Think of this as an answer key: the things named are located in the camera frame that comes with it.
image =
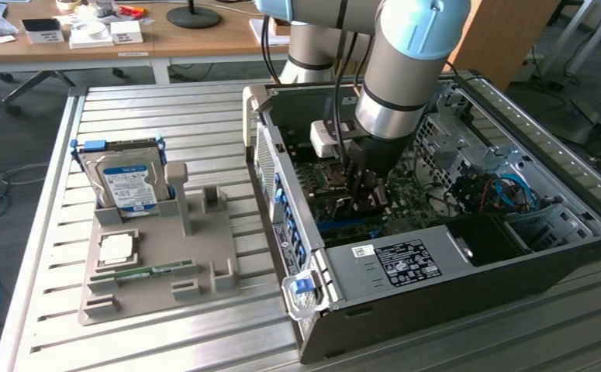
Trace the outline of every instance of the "blue hard drive label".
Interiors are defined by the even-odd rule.
[[[148,168],[144,165],[105,168],[102,176],[120,210],[145,214],[155,207],[157,199],[153,186],[145,181]]]
[[[394,287],[441,275],[438,265],[419,239],[374,250],[380,267]]]

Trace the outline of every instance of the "white box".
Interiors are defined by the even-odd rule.
[[[77,33],[76,31],[70,32],[70,49],[81,49],[81,48],[94,48],[94,47],[112,47],[112,36],[108,32],[104,32],[104,37],[92,38],[82,33]]]
[[[56,19],[22,19],[21,24],[32,44],[61,43],[61,25]]]
[[[62,32],[56,31],[26,31],[26,36],[32,44],[62,43]]]
[[[112,22],[111,25],[112,40],[115,44],[143,43],[141,29],[139,21]]]

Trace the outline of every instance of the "tape roll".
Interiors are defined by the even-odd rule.
[[[97,22],[78,22],[72,25],[72,32],[80,33],[93,40],[104,39],[108,36],[107,26]]]
[[[80,6],[80,4],[81,0],[76,0],[73,2],[60,2],[58,0],[56,1],[56,7],[61,11],[74,10],[74,8]]]

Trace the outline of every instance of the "slotted metal table surface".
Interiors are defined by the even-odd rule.
[[[539,296],[323,363],[298,364],[241,148],[241,89],[261,82],[90,88],[68,98],[0,343],[0,371],[601,370],[601,261]],[[167,158],[187,163],[185,193],[204,184],[219,184],[227,193],[241,293],[81,326],[93,192],[66,144],[156,134],[167,139]]]

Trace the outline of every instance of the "desk lamp base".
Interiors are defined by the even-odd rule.
[[[221,17],[209,9],[196,7],[189,11],[188,6],[173,8],[167,12],[167,21],[183,29],[205,29],[215,26]]]

